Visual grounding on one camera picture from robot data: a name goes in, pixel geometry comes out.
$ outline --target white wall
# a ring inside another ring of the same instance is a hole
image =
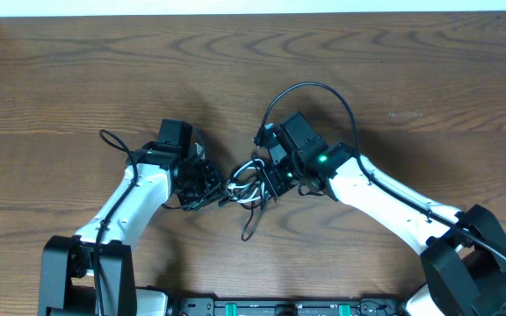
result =
[[[506,11],[506,0],[0,0],[0,17]]]

